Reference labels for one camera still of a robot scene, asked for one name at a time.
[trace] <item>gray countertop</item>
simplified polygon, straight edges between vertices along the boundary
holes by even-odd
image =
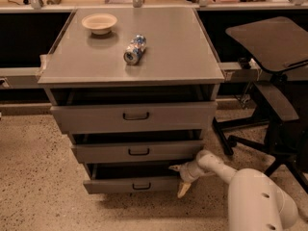
[[[108,37],[98,37],[81,21],[93,13],[110,13],[117,24]],[[137,34],[147,48],[137,65],[123,55]],[[66,85],[218,84],[221,70],[192,8],[79,9],[39,83]]]

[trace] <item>blue and white can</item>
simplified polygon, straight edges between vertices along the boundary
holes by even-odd
[[[135,65],[141,59],[146,47],[146,38],[143,35],[137,35],[133,38],[125,50],[124,60],[129,65]]]

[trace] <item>terrazzo floor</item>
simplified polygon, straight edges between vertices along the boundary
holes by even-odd
[[[218,110],[219,120],[250,110]],[[265,127],[237,131],[261,140]],[[265,170],[273,158],[238,145],[223,155],[213,131],[205,147],[235,168]],[[201,178],[187,195],[139,192],[88,195],[84,168],[51,115],[2,115],[0,120],[0,230],[228,230],[227,186],[216,176]],[[271,177],[298,206],[292,231],[308,230],[308,195],[284,167]]]

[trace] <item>drawer handle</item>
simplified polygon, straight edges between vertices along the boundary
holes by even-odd
[[[142,120],[142,119],[148,119],[149,117],[150,117],[150,113],[149,112],[147,112],[143,116],[133,117],[133,118],[130,118],[126,113],[123,113],[123,119],[125,119],[125,120]]]
[[[150,148],[147,148],[146,152],[144,152],[144,153],[133,153],[131,149],[128,149],[128,154],[130,156],[146,156],[146,155],[150,154]]]
[[[148,186],[135,186],[135,183],[133,183],[133,190],[149,190],[151,188],[151,183],[148,183]]]

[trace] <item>cabinet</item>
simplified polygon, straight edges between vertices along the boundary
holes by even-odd
[[[91,13],[117,17],[108,36],[82,27]],[[147,49],[127,65],[136,34]],[[127,193],[177,190],[168,167],[203,148],[222,81],[193,9],[101,8],[77,11],[38,82],[85,166],[88,193]]]

